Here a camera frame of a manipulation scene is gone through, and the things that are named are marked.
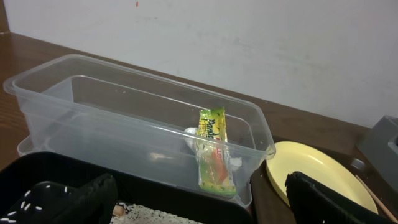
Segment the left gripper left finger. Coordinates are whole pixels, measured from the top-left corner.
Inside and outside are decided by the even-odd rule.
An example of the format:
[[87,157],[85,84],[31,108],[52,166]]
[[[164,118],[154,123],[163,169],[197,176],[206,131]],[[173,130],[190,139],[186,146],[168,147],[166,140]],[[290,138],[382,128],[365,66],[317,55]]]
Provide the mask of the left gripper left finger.
[[1,223],[110,223],[118,199],[115,178],[103,174],[81,187],[41,182],[19,199],[2,202]]

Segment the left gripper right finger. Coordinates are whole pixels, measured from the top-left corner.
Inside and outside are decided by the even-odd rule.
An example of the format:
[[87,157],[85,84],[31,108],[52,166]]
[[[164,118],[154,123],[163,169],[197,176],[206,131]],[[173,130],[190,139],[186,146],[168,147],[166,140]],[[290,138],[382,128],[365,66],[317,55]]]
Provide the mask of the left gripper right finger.
[[394,223],[301,172],[289,174],[285,186],[297,224]]

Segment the yellow plate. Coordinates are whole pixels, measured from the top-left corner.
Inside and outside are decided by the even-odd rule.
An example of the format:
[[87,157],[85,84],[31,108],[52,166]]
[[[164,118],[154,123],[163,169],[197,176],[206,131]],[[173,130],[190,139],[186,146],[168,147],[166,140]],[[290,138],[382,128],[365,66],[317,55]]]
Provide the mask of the yellow plate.
[[362,183],[330,156],[298,142],[277,142],[275,148],[275,156],[266,161],[266,171],[271,185],[286,204],[289,204],[286,178],[298,171],[358,205],[374,213],[378,212],[373,198]]

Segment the green snack wrapper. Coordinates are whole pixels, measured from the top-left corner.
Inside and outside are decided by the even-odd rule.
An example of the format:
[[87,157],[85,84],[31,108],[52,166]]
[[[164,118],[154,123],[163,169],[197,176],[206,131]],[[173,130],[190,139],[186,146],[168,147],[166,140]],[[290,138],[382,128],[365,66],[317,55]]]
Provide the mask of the green snack wrapper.
[[[227,142],[224,108],[200,110],[196,134],[210,140]],[[218,144],[197,140],[194,143],[199,166],[199,187],[219,195],[235,195],[229,151]]]

